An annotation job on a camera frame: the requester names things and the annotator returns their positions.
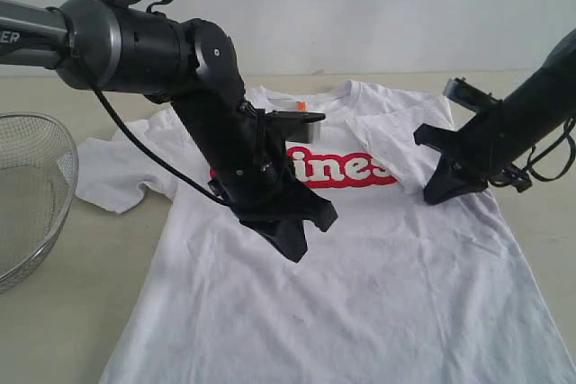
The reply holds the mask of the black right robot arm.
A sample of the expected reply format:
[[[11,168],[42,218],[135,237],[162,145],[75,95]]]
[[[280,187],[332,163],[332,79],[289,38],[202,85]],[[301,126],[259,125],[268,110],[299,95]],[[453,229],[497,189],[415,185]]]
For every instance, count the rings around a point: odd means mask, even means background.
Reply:
[[[427,124],[416,129],[416,144],[440,154],[423,191],[425,203],[436,205],[489,186],[524,192],[533,180],[545,180],[535,165],[555,147],[567,142],[575,149],[575,34],[566,35],[503,100],[462,78],[449,80],[443,94],[474,115],[457,131]]]

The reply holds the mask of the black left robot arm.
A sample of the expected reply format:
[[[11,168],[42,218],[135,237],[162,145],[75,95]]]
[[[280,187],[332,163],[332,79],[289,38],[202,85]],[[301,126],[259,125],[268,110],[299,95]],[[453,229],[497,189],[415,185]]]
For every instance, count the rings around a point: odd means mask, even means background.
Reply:
[[[99,99],[140,94],[171,105],[211,169],[200,193],[292,262],[307,252],[305,221],[326,231],[337,219],[333,204],[297,178],[286,147],[307,140],[323,115],[255,107],[233,42],[213,22],[175,22],[125,0],[45,9],[3,1],[1,61],[53,70]]]

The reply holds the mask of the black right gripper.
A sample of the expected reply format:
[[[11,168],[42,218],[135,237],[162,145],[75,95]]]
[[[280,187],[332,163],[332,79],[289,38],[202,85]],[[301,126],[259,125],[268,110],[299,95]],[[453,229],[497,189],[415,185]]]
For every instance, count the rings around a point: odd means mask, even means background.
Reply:
[[[527,103],[497,103],[476,113],[458,131],[420,125],[418,146],[443,154],[423,190],[426,204],[484,191],[490,183],[523,192],[532,186],[514,161],[534,145],[534,108]]]

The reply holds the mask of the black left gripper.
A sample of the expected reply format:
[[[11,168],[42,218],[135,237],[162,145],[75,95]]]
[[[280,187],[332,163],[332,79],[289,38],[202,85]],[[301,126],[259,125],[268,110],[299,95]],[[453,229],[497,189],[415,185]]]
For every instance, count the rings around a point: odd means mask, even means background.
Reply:
[[[338,219],[331,201],[296,179],[277,131],[208,131],[206,161],[211,192],[293,263],[308,251],[304,220],[327,232]]]

